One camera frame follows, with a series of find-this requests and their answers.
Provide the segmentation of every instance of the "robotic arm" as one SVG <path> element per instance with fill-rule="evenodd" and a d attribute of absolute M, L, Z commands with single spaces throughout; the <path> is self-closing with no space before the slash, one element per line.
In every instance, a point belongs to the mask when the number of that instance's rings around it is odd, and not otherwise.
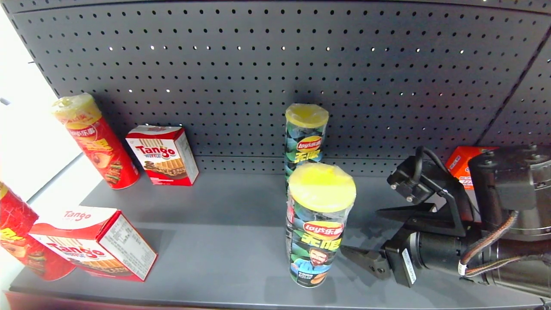
<path fill-rule="evenodd" d="M 424 162 L 427 154 L 433 162 Z M 415 205 L 378 210 L 404 222 L 379 251 L 341 245 L 377 278 L 412 287 L 423 269 L 551 298 L 551 147 L 504 147 L 469 161 L 480 208 L 442 162 L 419 147 L 387 179 Z M 437 194 L 436 210 L 426 200 Z"/>

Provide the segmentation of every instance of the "snack box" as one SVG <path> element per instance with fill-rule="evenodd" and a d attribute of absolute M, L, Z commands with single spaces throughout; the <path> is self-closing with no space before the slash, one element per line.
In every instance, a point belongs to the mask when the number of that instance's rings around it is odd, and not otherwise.
<path fill-rule="evenodd" d="M 474 188 L 468 162 L 476 155 L 496 148 L 497 147 L 458 146 L 452 153 L 450 159 L 448 159 L 446 167 L 451 174 L 463 184 L 466 190 L 472 190 Z"/>
<path fill-rule="evenodd" d="M 140 125 L 126 141 L 155 185 L 191 186 L 199 174 L 182 127 Z"/>
<path fill-rule="evenodd" d="M 115 208 L 51 211 L 39 217 L 29 235 L 93 276 L 143 282 L 157 258 Z"/>

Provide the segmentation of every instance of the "pringles-style can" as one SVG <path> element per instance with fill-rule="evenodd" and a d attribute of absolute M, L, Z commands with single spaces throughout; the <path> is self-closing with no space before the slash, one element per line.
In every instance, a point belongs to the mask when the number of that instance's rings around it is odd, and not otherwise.
<path fill-rule="evenodd" d="M 306 163 L 289 178 L 287 257 L 303 287 L 325 281 L 356 199 L 354 179 L 337 166 Z"/>
<path fill-rule="evenodd" d="M 111 188 L 127 188 L 138 181 L 138 170 L 90 94 L 59 99 L 52 105 L 52 114 Z"/>
<path fill-rule="evenodd" d="M 38 215 L 0 181 L 0 246 L 46 281 L 68 275 L 75 266 L 29 235 Z"/>
<path fill-rule="evenodd" d="M 323 158 L 321 151 L 329 112 L 315 104 L 294 103 L 285 111 L 285 183 L 298 165 L 317 163 Z"/>

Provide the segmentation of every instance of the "nutrition label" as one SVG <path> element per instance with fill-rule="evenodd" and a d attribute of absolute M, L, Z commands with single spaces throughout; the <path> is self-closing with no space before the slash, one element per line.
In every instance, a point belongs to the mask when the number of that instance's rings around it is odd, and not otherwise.
<path fill-rule="evenodd" d="M 184 132 L 182 133 L 182 135 L 183 138 L 179 139 L 180 145 L 178 145 L 180 150 L 182 151 L 180 156 L 183 157 L 183 162 L 185 163 L 187 175 L 188 177 L 190 177 L 190 181 L 194 182 L 197 174 L 199 174 L 199 170 L 197 169 L 197 164 L 193 159 L 193 153 L 191 152 L 190 144 L 187 142 L 186 133 Z"/>
<path fill-rule="evenodd" d="M 109 228 L 100 244 L 142 280 L 156 257 L 155 252 L 122 215 Z"/>

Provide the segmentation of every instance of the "red snack can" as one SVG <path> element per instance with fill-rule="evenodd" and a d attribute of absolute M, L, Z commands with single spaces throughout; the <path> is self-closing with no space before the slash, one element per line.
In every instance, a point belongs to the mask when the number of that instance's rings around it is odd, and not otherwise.
<path fill-rule="evenodd" d="M 73 136 L 111 188 L 127 188 L 138 181 L 138 170 L 90 94 L 63 97 L 52 107 L 52 114 Z"/>
<path fill-rule="evenodd" d="M 0 182 L 0 245 L 46 281 L 68 275 L 75 266 L 29 235 L 38 215 Z"/>

